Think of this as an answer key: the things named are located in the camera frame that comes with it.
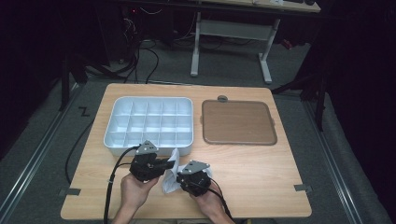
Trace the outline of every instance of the wire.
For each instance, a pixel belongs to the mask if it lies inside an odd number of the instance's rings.
[[[230,40],[227,40],[227,39],[224,39],[223,41],[226,42],[226,43],[228,43],[228,44],[234,44],[234,45],[239,45],[239,46],[245,46],[245,45],[250,44],[250,43],[253,42],[253,41],[254,41],[254,42],[257,42],[258,40],[249,39],[248,41],[246,41],[246,42],[244,42],[244,43],[233,42],[233,41],[230,41]]]
[[[206,48],[206,47],[204,47],[202,44],[200,44],[200,47],[201,47],[202,49],[214,50],[214,49],[220,48],[222,44],[223,44],[223,38],[221,38],[221,39],[219,40],[219,44],[218,44],[217,46],[215,46],[214,48]]]
[[[121,163],[118,167],[123,166],[123,165],[131,165],[131,163],[130,162]]]
[[[137,49],[137,60],[138,61],[139,61],[139,58],[140,58],[140,46]],[[139,81],[137,80],[137,66],[136,66],[136,69],[134,70],[134,84],[138,84],[138,83],[139,83]]]
[[[131,71],[125,77],[123,83],[126,83],[128,81],[129,76],[132,74],[132,72],[136,70],[137,63],[138,63],[138,58],[136,56],[134,56],[134,66],[131,68]]]
[[[181,37],[181,38],[179,38],[179,39],[175,39],[174,41],[184,40],[184,39],[188,39],[188,38],[191,38],[191,37],[195,36],[195,34],[194,34],[194,35],[190,35],[190,36],[187,36],[187,35],[189,35],[189,34],[191,33],[192,27],[193,27],[194,24],[195,24],[195,18],[196,18],[196,16],[197,16],[197,13],[195,12],[195,13],[194,13],[194,17],[192,18],[192,22],[191,22],[191,26],[190,26],[189,31],[188,31],[183,37]]]
[[[179,45],[181,47],[189,47],[192,46],[195,42],[194,40],[190,40],[190,38],[195,37],[195,35],[190,36],[189,38],[184,38],[184,39],[179,39],[177,41],[174,42],[174,44]],[[180,44],[179,42],[188,42],[188,44]]]
[[[105,204],[105,213],[103,216],[103,222],[107,224],[108,222],[108,208],[110,207],[110,198],[111,198],[111,190],[113,189],[113,181],[114,178],[116,177],[116,171],[120,167],[120,162],[124,156],[132,151],[132,150],[137,150],[139,147],[130,147],[126,149],[119,157],[119,159],[116,162],[116,165],[114,166],[113,172],[111,173],[110,178],[108,179],[108,185],[107,185],[107,194],[106,194],[106,204]]]
[[[158,13],[160,13],[160,12],[163,11],[162,9],[160,9],[160,10],[158,10],[158,11],[156,11],[156,12],[149,12],[149,11],[146,11],[145,9],[143,9],[142,7],[141,7],[140,9],[141,9],[142,11],[146,12],[146,13],[149,14],[149,15],[155,15],[155,14],[158,14]]]
[[[152,49],[147,49],[147,50],[150,51],[151,53],[153,53],[155,55],[155,57],[157,58],[157,62],[155,63],[155,67],[152,69],[152,71],[150,72],[150,74],[148,74],[148,77],[146,78],[146,84],[149,84],[149,78],[154,73],[154,71],[157,69],[158,63],[160,61],[160,58],[158,57],[158,54],[156,52],[154,52]]]
[[[225,212],[225,214],[227,214],[227,216],[228,216],[230,219],[233,220],[233,216],[231,216],[230,209],[228,209],[228,205],[227,205],[227,203],[225,202],[224,197],[222,196],[222,191],[221,191],[221,188],[220,188],[219,184],[218,184],[214,179],[212,179],[212,178],[210,178],[210,180],[213,181],[213,182],[218,186],[220,193],[216,192],[216,191],[213,190],[213,189],[202,187],[201,185],[196,184],[196,183],[194,183],[194,182],[190,182],[190,184],[192,184],[192,185],[194,185],[194,186],[196,186],[196,187],[198,187],[198,188],[201,188],[201,189],[207,189],[207,190],[209,190],[210,192],[212,192],[212,193],[214,193],[215,195],[217,195],[217,196],[220,198],[221,203],[222,203],[222,205],[223,205],[223,207],[224,207],[224,212]]]
[[[157,41],[155,41],[153,39],[146,39],[146,40],[143,40],[142,42],[149,42],[149,41],[153,42],[154,44],[150,47],[141,48],[141,49],[153,49],[155,46],[157,46]]]
[[[68,165],[69,165],[70,158],[71,158],[74,150],[76,149],[78,142],[81,140],[81,138],[84,135],[84,133],[87,132],[87,130],[91,127],[91,125],[93,124],[93,121],[94,121],[94,119],[88,124],[88,126],[84,129],[84,131],[82,131],[82,133],[79,135],[77,141],[72,146],[72,149],[70,150],[69,155],[67,155],[67,159],[66,159],[66,162],[64,164],[64,174],[66,176],[66,179],[67,179],[67,182],[69,183],[69,185],[72,184],[72,181],[70,179],[69,172],[68,172],[68,169],[67,169]]]
[[[116,79],[124,79],[125,77],[120,76],[121,73],[127,72],[128,70],[133,70],[134,67],[137,65],[137,61],[136,61],[136,57],[134,55],[134,51],[139,48],[140,46],[140,36],[142,35],[142,32],[137,32],[136,31],[136,26],[135,23],[129,19],[124,19],[125,21],[128,22],[129,26],[127,27],[126,31],[123,33],[124,36],[127,38],[127,56],[126,58],[130,59],[129,63],[125,66],[122,67],[121,69],[118,69],[116,71],[110,71],[109,69],[105,68],[104,66],[102,66],[101,64],[95,63],[95,62],[91,62],[88,59],[83,58],[80,55],[77,55],[79,59],[81,59],[85,64],[90,65],[91,67],[93,67],[95,70],[97,70],[98,72],[94,72],[91,69],[89,69],[88,67],[86,67],[86,72],[93,74],[95,76],[102,76],[102,75],[106,75],[108,77],[113,77]],[[134,30],[133,30],[133,34],[131,35],[131,41],[129,42],[129,38],[127,36],[127,31],[130,29],[130,27],[133,26]]]

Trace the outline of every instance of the wrist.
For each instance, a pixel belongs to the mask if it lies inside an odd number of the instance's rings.
[[[209,217],[209,219],[214,223],[214,224],[234,224],[233,220],[227,216],[225,213],[220,213],[220,214],[213,214],[212,216]]]
[[[122,205],[113,219],[113,224],[127,224],[129,223],[137,209],[129,206]]]

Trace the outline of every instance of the metal rail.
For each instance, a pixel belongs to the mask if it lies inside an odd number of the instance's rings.
[[[329,169],[332,182],[334,183],[335,189],[337,190],[341,203],[344,206],[349,222],[354,224],[363,223],[361,220],[361,216],[359,215],[358,208],[356,207],[352,195],[350,194],[347,183],[342,177],[341,172],[338,169],[337,163],[332,155],[332,150],[330,149],[330,146],[327,143],[325,134],[318,129],[318,125],[315,122],[314,108],[307,101],[303,101],[303,107],[305,111],[308,113],[309,120],[315,129],[319,142],[321,143],[324,158],[326,161],[326,166]]]
[[[28,161],[27,165],[23,169],[22,173],[18,177],[18,180],[14,184],[14,187],[9,192],[7,198],[3,201],[0,207],[0,223],[7,223],[10,219],[12,212],[18,205],[23,193],[26,191],[33,177],[35,176],[35,172],[38,170],[41,162],[44,160],[47,152],[50,149],[50,143],[57,133],[62,121],[64,120],[67,111],[69,110],[71,104],[81,93],[83,86],[79,86],[75,84],[71,91],[71,99],[68,105],[64,110],[59,111],[56,115],[55,119],[47,129],[40,143],[35,149],[35,153],[32,158]]]

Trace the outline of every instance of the white paper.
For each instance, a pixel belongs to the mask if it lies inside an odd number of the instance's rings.
[[[180,155],[178,153],[178,149],[175,148],[172,151],[171,158],[169,158],[169,161],[174,161],[175,165],[172,169],[165,171],[165,177],[163,178],[163,193],[165,194],[173,192],[177,189],[181,189],[180,184],[176,182],[177,172],[181,172],[181,170],[183,170],[187,164],[179,165],[179,158]],[[212,170],[210,167],[204,169],[203,171],[206,172],[209,177],[212,177]]]

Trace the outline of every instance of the black cable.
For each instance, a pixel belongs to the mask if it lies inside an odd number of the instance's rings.
[[[131,163],[130,162],[121,163],[118,167],[123,166],[123,165],[131,165]]]
[[[126,65],[125,67],[122,67],[121,69],[118,69],[116,71],[110,71],[107,68],[105,68],[104,66],[102,66],[101,64],[96,63],[94,61],[90,61],[89,59],[83,57],[82,55],[76,55],[76,56],[81,61],[83,61],[85,64],[90,65],[91,67],[93,67],[94,69],[99,71],[99,73],[96,73],[96,72],[92,71],[91,69],[86,68],[86,71],[89,72],[90,74],[93,74],[96,76],[106,75],[108,77],[112,77],[115,79],[121,79],[121,78],[125,79],[124,77],[119,76],[119,74],[126,72],[129,69],[134,69],[134,67],[136,67],[137,62],[135,61],[134,51],[140,47],[141,42],[139,41],[139,39],[141,38],[142,35],[143,35],[142,32],[138,32],[135,34],[135,37],[133,39],[137,39],[137,41],[135,41],[131,45],[129,45],[128,49],[127,49],[128,55],[130,55],[130,57],[129,57],[130,61],[129,61],[128,65]]]
[[[76,149],[76,146],[77,146],[78,142],[81,140],[81,138],[84,135],[84,133],[87,132],[87,130],[91,127],[91,125],[93,124],[93,121],[94,121],[94,119],[87,125],[87,127],[84,129],[84,131],[82,131],[82,133],[79,135],[77,141],[72,146],[72,149],[70,150],[69,155],[67,155],[66,163],[64,164],[64,174],[66,175],[66,179],[67,179],[67,182],[69,183],[69,185],[72,184],[72,181],[71,181],[71,179],[69,177],[69,172],[68,172],[68,169],[67,169],[67,167],[69,165],[70,158],[71,158],[74,150]]]
[[[128,73],[128,75],[125,77],[123,83],[126,83],[128,81],[129,76],[132,74],[134,70],[136,70],[137,67],[137,58],[134,56],[134,67],[132,67],[131,71]]]
[[[117,168],[120,166],[120,162],[122,158],[130,151],[132,150],[137,150],[139,147],[130,147],[126,149],[119,157],[119,159],[116,162],[116,165],[114,166],[113,172],[111,173],[110,178],[108,179],[108,185],[107,185],[107,194],[106,194],[106,204],[105,204],[105,213],[103,216],[103,222],[107,224],[108,222],[108,208],[110,207],[110,198],[111,198],[111,190],[113,189],[113,181],[114,177],[116,177],[116,171]]]
[[[191,40],[192,37],[194,37],[194,35],[192,35],[192,36],[190,36],[188,38],[185,38],[185,39],[174,40],[173,43],[178,45],[178,46],[181,46],[181,47],[189,47],[189,46],[192,46],[195,43],[194,40]],[[177,43],[177,42],[188,42],[189,44],[180,44],[180,43]]]
[[[138,61],[139,61],[139,58],[140,58],[140,48],[137,49],[137,60]],[[139,81],[137,79],[137,66],[136,66],[136,69],[134,70],[134,84],[138,84],[138,83],[139,83]]]
[[[238,43],[238,42],[233,42],[230,40],[227,40],[226,38],[223,40],[224,42],[228,43],[228,44],[233,44],[233,45],[238,45],[238,46],[245,46],[250,44],[250,42],[257,42],[258,40],[254,40],[254,39],[249,39],[248,41],[244,42],[244,43]]]
[[[155,57],[157,58],[157,62],[155,64],[155,67],[152,69],[151,73],[148,74],[148,77],[146,78],[146,84],[149,84],[149,78],[151,77],[151,75],[154,73],[154,71],[157,69],[158,67],[158,63],[160,61],[160,58],[158,57],[157,53],[155,53],[152,49],[147,49],[148,51],[151,51],[151,53],[153,53],[155,55]]]
[[[216,41],[211,41],[210,38],[208,38],[208,37],[202,38],[202,40],[206,40],[207,42],[216,42]],[[206,47],[203,46],[204,43],[200,43],[199,46],[200,46],[202,49],[214,50],[214,49],[220,48],[220,47],[222,46],[222,44],[223,44],[223,41],[224,41],[224,38],[220,38],[220,39],[219,39],[219,44],[218,44],[217,46],[215,46],[214,48],[206,48]]]
[[[196,187],[198,187],[198,188],[201,188],[201,189],[207,189],[207,190],[209,190],[210,192],[212,192],[212,193],[214,193],[215,195],[217,195],[217,196],[220,198],[221,203],[222,203],[222,205],[223,205],[223,207],[224,207],[224,212],[225,212],[225,214],[227,214],[227,216],[228,216],[231,220],[233,220],[233,216],[231,215],[230,209],[228,208],[228,205],[227,205],[227,203],[225,202],[224,197],[222,196],[222,191],[221,191],[221,188],[220,188],[219,184],[218,184],[214,179],[212,179],[212,178],[210,178],[210,180],[213,181],[213,182],[218,186],[220,193],[217,193],[215,190],[213,190],[213,189],[211,189],[211,188],[205,188],[205,187],[202,187],[201,185],[198,185],[198,184],[193,183],[193,182],[190,182],[190,184],[192,184],[192,185],[194,185],[194,186],[196,186]]]
[[[143,43],[143,42],[147,42],[147,41],[151,41],[151,42],[153,42],[154,44],[153,44],[152,46],[149,46],[149,47],[146,47],[146,48],[141,48],[141,49],[153,49],[155,46],[157,46],[157,41],[155,41],[154,39],[146,39],[146,40],[143,40],[142,43]]]

